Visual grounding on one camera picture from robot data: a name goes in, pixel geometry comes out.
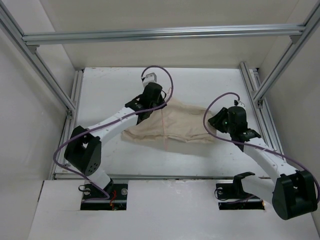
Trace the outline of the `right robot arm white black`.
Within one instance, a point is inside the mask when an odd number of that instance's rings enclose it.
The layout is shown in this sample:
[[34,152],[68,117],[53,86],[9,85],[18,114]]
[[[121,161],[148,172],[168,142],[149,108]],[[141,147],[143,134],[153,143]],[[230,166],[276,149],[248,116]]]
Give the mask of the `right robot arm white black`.
[[246,110],[241,106],[222,108],[204,121],[221,133],[229,134],[231,142],[251,157],[269,176],[265,183],[253,172],[234,176],[232,192],[236,198],[254,195],[270,204],[277,215],[289,220],[317,210],[315,180],[308,170],[298,170],[269,148],[259,133],[248,128]]

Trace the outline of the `white foam front board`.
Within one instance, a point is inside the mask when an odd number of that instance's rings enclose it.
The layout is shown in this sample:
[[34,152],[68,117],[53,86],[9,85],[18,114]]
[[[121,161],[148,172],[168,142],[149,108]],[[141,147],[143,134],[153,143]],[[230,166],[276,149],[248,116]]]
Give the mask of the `white foam front board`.
[[131,180],[126,210],[80,209],[82,180],[44,182],[31,240],[317,240],[310,214],[220,210],[212,180]]

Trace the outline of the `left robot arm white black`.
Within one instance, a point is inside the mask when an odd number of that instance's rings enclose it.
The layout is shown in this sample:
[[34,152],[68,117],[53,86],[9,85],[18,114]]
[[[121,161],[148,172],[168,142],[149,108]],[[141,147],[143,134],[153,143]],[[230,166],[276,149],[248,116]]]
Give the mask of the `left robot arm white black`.
[[162,93],[161,85],[149,82],[142,94],[113,116],[87,128],[79,125],[72,131],[64,158],[95,186],[100,199],[108,199],[113,188],[113,180],[101,167],[103,146],[124,130],[149,118],[153,111],[164,108],[167,104]]

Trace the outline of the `beige trousers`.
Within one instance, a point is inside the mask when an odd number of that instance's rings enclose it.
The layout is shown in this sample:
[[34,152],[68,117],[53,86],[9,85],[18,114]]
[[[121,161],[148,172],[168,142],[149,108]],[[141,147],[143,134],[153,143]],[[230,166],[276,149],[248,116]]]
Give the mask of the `beige trousers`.
[[[215,138],[206,131],[203,125],[203,117],[206,112],[204,107],[187,105],[172,98],[164,108],[170,112],[170,139],[196,144],[210,144],[215,141]],[[149,118],[124,130],[121,138],[133,143],[163,140],[162,109],[154,111]]]

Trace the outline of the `aluminium frame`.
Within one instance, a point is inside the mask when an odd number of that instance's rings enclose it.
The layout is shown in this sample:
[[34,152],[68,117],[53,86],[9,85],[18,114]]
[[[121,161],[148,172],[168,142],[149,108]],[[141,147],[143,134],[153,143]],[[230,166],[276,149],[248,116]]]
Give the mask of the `aluminium frame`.
[[66,109],[66,121],[62,132],[64,139],[71,136],[79,115],[84,69],[75,72],[72,94],[68,96],[58,84],[52,71],[38,52],[42,45],[88,44],[112,42],[141,42],[179,39],[216,39],[288,36],[290,44],[281,55],[266,79],[254,87],[254,75],[246,62],[239,64],[239,71],[247,91],[252,113],[262,138],[274,147],[277,153],[283,151],[268,103],[267,92],[288,68],[304,44],[320,24],[320,6],[315,4],[302,24],[251,24],[142,28],[74,32],[25,33],[4,3],[0,5],[0,27],[14,46],[21,52],[29,65],[47,85]]

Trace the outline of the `pink wire hanger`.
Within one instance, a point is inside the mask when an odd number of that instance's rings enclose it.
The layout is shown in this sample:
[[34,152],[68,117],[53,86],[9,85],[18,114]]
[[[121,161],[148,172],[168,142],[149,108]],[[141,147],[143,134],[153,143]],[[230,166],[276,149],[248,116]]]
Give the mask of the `pink wire hanger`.
[[169,151],[169,141],[170,141],[170,112],[163,108],[161,110],[161,122],[162,122],[162,130],[163,130],[163,147],[166,152]]

